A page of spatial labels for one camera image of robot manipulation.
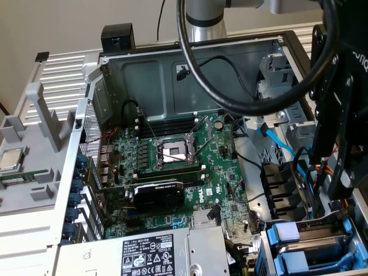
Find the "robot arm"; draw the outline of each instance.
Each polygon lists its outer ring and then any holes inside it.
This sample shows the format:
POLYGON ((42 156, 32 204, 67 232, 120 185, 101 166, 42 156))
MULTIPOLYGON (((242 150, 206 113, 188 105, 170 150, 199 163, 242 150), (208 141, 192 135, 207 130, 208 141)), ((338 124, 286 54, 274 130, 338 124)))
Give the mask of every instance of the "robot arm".
POLYGON ((224 9, 229 7, 266 8, 280 14, 318 9, 319 5, 309 0, 187 0, 185 15, 189 41, 225 38, 224 9))

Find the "black connector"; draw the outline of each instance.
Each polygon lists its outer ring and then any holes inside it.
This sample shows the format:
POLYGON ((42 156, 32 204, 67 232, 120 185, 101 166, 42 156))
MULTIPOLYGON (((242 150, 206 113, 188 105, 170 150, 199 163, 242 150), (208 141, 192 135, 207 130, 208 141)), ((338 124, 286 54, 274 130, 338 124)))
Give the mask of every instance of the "black connector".
POLYGON ((267 137, 267 130, 269 130, 269 126, 264 122, 263 125, 259 128, 260 134, 262 134, 263 137, 267 137))
POLYGON ((216 204, 211 211, 209 211, 209 213, 207 214, 207 218, 209 220, 214 220, 216 219, 216 225, 220 226, 221 225, 221 207, 216 204))
POLYGON ((119 167, 119 174, 120 174, 121 177, 124 176, 124 166, 123 165, 120 165, 120 167, 119 167))
POLYGON ((243 179, 240 181, 240 187, 241 187, 241 190, 242 191, 245 191, 246 190, 246 183, 244 182, 243 179))
POLYGON ((177 73, 177 81, 180 82, 186 78, 190 74, 190 71, 185 68, 185 66, 182 66, 182 69, 177 73))
POLYGON ((321 163, 320 168, 317 170, 317 181, 316 181, 316 189, 323 185, 324 181, 326 180, 326 174, 324 170, 326 169, 327 163, 323 161, 321 163))

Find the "black cable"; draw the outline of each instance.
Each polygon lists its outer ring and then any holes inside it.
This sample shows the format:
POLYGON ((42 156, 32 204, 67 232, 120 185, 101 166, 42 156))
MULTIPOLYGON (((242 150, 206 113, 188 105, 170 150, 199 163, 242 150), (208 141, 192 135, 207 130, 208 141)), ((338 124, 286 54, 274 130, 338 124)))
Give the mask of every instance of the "black cable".
POLYGON ((160 16, 159 16, 159 21, 157 22, 157 41, 159 41, 159 33, 160 33, 160 23, 161 23, 161 16, 162 16, 162 11, 163 11, 163 6, 165 5, 165 0, 162 1, 161 4, 161 10, 160 10, 160 16))
POLYGON ((252 244, 248 244, 248 243, 234 243, 234 246, 248 246, 248 247, 253 247, 252 244))
POLYGON ((315 203, 315 198, 313 196, 313 191, 312 191, 313 183, 311 182, 311 175, 310 175, 312 171, 316 171, 316 168, 314 166, 310 166, 305 173, 306 175, 305 188, 307 190, 309 200, 310 200, 310 205, 312 207, 313 218, 317 218, 316 203, 315 203))
POLYGON ((308 197, 306 196, 306 194, 305 194, 305 191, 304 191, 304 188, 303 188, 303 185, 302 184, 300 184, 300 182, 299 182, 299 179, 298 179, 298 176, 296 176, 296 182, 297 182, 297 185, 300 187, 300 189, 301 189, 301 191, 303 192, 303 196, 304 196, 304 198, 305 198, 305 205, 306 205, 306 219, 308 220, 308 218, 309 218, 309 213, 308 213, 308 209, 309 209, 309 206, 308 206, 308 197))
POLYGON ((244 82, 242 80, 242 77, 240 76, 239 71, 237 70, 235 64, 233 64, 233 62, 230 59, 228 59, 226 56, 223 56, 223 55, 213 56, 213 57, 209 58, 208 60, 205 60, 204 62, 200 63, 200 67, 206 65, 207 63, 209 63, 209 62, 211 62, 212 60, 215 60, 215 59, 221 59, 221 60, 227 62, 228 64, 230 64, 230 66, 233 68, 233 70, 234 70, 234 72, 236 74, 236 77, 237 77, 237 79, 238 79, 238 81, 240 83, 240 86, 242 87, 243 91, 247 94, 247 96, 250 99, 250 101, 253 101, 252 95, 248 91, 248 89, 246 88, 246 85, 244 84, 244 82))
POLYGON ((191 51, 185 19, 185 0, 177 0, 177 23, 178 34, 181 42, 184 57, 188 63, 191 73, 198 84, 205 90, 214 102, 226 110, 230 110, 235 114, 246 116, 262 116, 275 113, 279 110, 285 109, 297 102, 308 91, 310 91, 323 73, 328 68, 331 60, 335 54, 335 49, 339 41, 339 21, 338 12, 336 9, 335 0, 324 0, 323 8, 325 12, 325 19, 327 23, 328 36, 326 45, 318 58, 317 62, 311 69, 310 73, 297 85, 291 88, 288 92, 283 93, 274 99, 266 99, 254 102, 239 102, 227 97, 218 91, 204 76, 199 68, 194 55, 191 51))
MULTIPOLYGON (((226 113, 224 117, 226 117, 226 116, 229 116, 232 120, 235 120, 235 119, 234 119, 234 117, 232 117, 229 113, 226 113)), ((248 136, 248 134, 243 130, 243 128, 242 128, 242 124, 239 124, 238 122, 236 122, 235 124, 236 124, 236 126, 240 129, 240 131, 243 133, 244 137, 249 137, 249 136, 248 136)))
POLYGON ((5 114, 5 116, 9 116, 9 112, 6 110, 6 108, 2 105, 2 103, 0 103, 0 109, 1 111, 3 111, 3 113, 5 114))
POLYGON ((132 104, 134 104, 137 108, 139 107, 139 104, 138 104, 138 103, 137 103, 137 101, 136 101, 136 100, 134 100, 134 99, 128 99, 128 100, 124 101, 124 102, 122 103, 122 105, 121 105, 121 119, 124 117, 124 109, 125 109, 125 107, 126 107, 126 105, 127 105, 128 103, 132 103, 132 104))
POLYGON ((295 172, 298 171, 298 162, 299 162, 299 157, 302 154, 303 151, 306 151, 308 153, 308 150, 306 149, 306 147, 301 147, 298 149, 297 154, 295 154, 294 160, 293 160, 293 170, 295 172))
POLYGON ((251 198, 250 200, 246 200, 246 201, 241 201, 241 200, 236 200, 234 199, 235 202, 237 203, 240 203, 240 204, 247 204, 249 202, 252 202, 252 201, 255 201, 257 198, 263 196, 265 193, 262 193, 262 194, 259 194, 259 195, 256 195, 254 198, 251 198))
POLYGON ((238 153, 238 151, 236 150, 236 148, 235 148, 235 142, 234 142, 234 137, 232 135, 233 130, 234 130, 234 125, 236 124, 236 122, 237 122, 237 119, 233 120, 232 125, 231 125, 231 131, 230 131, 230 140, 231 140, 231 147, 232 147, 233 152, 235 152, 235 154, 238 157, 242 158, 243 160, 245 160, 248 163, 251 163, 252 165, 256 166, 258 169, 260 169, 262 171, 262 166, 261 165, 255 163, 252 160, 249 160, 248 158, 245 158, 243 155, 241 155, 240 153, 238 153))

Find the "coiled black cable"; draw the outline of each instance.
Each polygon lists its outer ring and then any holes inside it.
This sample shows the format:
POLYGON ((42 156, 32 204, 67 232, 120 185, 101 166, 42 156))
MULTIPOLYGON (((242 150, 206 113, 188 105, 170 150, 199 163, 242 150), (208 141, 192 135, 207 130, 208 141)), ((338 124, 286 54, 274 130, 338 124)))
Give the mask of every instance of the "coiled black cable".
POLYGON ((310 73, 299 84, 295 85, 288 92, 283 93, 277 98, 255 102, 239 102, 218 91, 201 72, 201 69, 199 68, 190 49, 188 41, 185 22, 185 0, 177 0, 179 40, 190 72, 193 74, 198 84, 205 90, 211 99, 214 100, 215 103, 222 108, 231 111, 232 113, 245 116, 262 116, 285 109, 297 102, 316 85, 319 79, 323 76, 323 73, 329 66, 335 54, 340 33, 338 12, 336 9, 335 0, 324 0, 323 8, 325 11, 328 36, 326 45, 310 73))

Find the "capacitor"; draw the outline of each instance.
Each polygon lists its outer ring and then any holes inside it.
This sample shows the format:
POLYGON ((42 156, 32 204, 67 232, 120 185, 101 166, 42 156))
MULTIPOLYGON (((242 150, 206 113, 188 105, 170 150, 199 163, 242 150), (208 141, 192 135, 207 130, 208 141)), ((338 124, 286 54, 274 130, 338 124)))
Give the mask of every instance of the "capacitor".
POLYGON ((133 190, 133 188, 131 187, 131 188, 129 189, 129 199, 130 199, 130 200, 133 200, 133 195, 134 195, 134 190, 133 190))
POLYGON ((119 166, 119 174, 121 177, 124 176, 124 166, 122 164, 119 166))
POLYGON ((216 122, 214 122, 214 128, 217 131, 221 131, 221 130, 224 129, 224 123, 221 122, 221 121, 216 121, 216 122))
POLYGON ((119 176, 117 175, 117 172, 114 173, 114 182, 115 185, 119 185, 119 176))
POLYGON ((244 224, 244 232, 246 232, 249 226, 249 222, 247 220, 243 220, 243 224, 244 224))
POLYGON ((245 191, 246 190, 246 184, 245 184, 245 182, 244 182, 243 179, 240 181, 240 186, 241 186, 241 190, 242 191, 245 191))
POLYGON ((126 200, 129 199, 129 189, 125 189, 125 191, 124 191, 124 197, 125 197, 126 200))

